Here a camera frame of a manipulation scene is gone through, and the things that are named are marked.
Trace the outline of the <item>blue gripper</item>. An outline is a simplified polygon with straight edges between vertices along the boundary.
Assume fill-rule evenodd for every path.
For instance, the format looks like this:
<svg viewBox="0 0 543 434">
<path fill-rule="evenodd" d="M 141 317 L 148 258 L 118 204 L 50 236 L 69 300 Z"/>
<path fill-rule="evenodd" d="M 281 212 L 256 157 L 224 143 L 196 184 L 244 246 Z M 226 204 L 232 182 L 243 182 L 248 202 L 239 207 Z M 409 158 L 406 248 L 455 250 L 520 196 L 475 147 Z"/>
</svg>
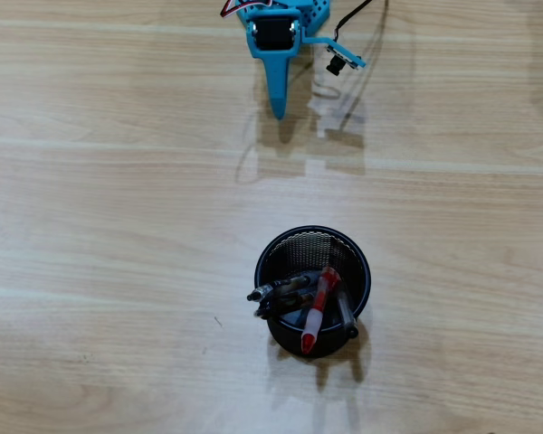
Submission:
<svg viewBox="0 0 543 434">
<path fill-rule="evenodd" d="M 302 44 L 300 12 L 292 1 L 236 1 L 235 7 L 250 53 L 263 64 L 271 111 L 283 119 L 290 63 Z"/>
</svg>

